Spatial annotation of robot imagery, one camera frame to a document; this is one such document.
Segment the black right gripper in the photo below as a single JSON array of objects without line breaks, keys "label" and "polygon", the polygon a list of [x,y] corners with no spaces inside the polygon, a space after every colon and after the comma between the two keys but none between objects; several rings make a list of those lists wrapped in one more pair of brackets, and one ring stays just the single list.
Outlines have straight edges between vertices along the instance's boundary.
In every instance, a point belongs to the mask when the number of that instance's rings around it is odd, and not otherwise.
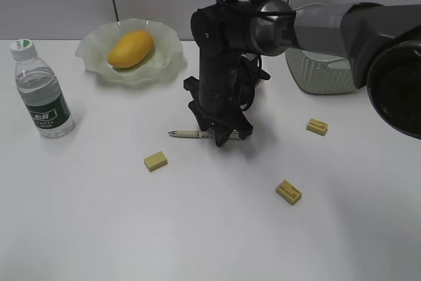
[{"label": "black right gripper", "polygon": [[199,77],[184,80],[193,100],[188,108],[200,131],[214,132],[217,147],[231,136],[245,140],[253,126],[243,114],[253,103],[255,86],[263,78],[261,53],[252,42],[254,21],[263,2],[217,0],[197,9],[191,32],[199,48]]}]

